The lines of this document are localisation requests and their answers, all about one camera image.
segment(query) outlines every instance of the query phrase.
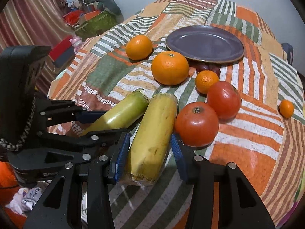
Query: patchwork tablecloth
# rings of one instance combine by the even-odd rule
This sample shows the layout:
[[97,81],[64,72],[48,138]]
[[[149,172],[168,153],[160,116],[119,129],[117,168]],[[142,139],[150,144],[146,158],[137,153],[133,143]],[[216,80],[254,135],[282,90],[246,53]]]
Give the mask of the patchwork tablecloth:
[[[103,35],[87,39],[50,98],[75,100],[89,110],[108,110],[130,92],[144,88],[149,97],[158,92],[176,95],[180,109],[205,101],[195,88],[194,68],[178,87],[159,84],[151,73],[154,57],[166,51],[168,34],[190,25],[228,30],[245,47],[244,58],[222,65],[220,75],[221,81],[239,90],[242,107],[236,119],[220,125],[212,145],[197,154],[218,164],[235,162],[280,227],[304,193],[303,87],[281,45],[256,12],[226,0],[158,0]],[[139,34],[153,41],[154,51],[146,60],[133,62],[126,56],[125,45]],[[290,119],[278,113],[283,99],[295,106]],[[85,127],[72,122],[50,131],[77,136]],[[180,180],[172,152],[156,185],[118,184],[109,190],[116,229],[184,228],[192,186]]]

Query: purple plate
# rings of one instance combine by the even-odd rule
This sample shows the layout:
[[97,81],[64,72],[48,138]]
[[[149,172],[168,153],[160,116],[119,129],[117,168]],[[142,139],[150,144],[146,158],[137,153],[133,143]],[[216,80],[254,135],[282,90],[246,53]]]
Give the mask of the purple plate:
[[173,31],[165,44],[188,59],[229,63],[244,56],[244,46],[232,33],[212,26],[189,26]]

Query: tomato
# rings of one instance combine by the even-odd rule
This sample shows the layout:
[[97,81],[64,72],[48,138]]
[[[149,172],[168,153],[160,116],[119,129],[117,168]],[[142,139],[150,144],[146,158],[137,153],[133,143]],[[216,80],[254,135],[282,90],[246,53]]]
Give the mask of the tomato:
[[225,81],[214,83],[209,88],[206,99],[221,122],[233,120],[242,104],[237,89]]
[[215,111],[204,102],[192,102],[178,114],[175,131],[184,144],[195,147],[206,146],[213,142],[219,130]]

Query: striped curtain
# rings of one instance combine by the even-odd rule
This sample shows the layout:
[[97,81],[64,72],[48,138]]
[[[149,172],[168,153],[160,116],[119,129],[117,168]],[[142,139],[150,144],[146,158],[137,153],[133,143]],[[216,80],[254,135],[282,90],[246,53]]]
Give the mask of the striped curtain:
[[[0,53],[8,46],[56,46],[74,34],[62,16],[65,0],[9,0],[0,13]],[[44,94],[54,80],[54,66],[48,63],[36,84]]]

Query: stuffed toy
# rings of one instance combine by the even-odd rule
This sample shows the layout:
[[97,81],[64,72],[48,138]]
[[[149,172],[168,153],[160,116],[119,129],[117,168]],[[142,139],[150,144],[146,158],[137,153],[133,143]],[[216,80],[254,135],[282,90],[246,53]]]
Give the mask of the stuffed toy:
[[[0,162],[0,206],[4,208],[5,205],[13,199],[15,193],[20,187],[16,181],[13,169],[10,164]],[[20,229],[22,229],[26,218],[14,213],[8,208],[4,208],[11,221]]]
[[78,53],[78,51],[81,49],[83,45],[83,41],[81,40],[81,37],[79,36],[73,36],[72,39],[70,39],[70,42],[72,46],[74,47],[74,53],[75,55]]

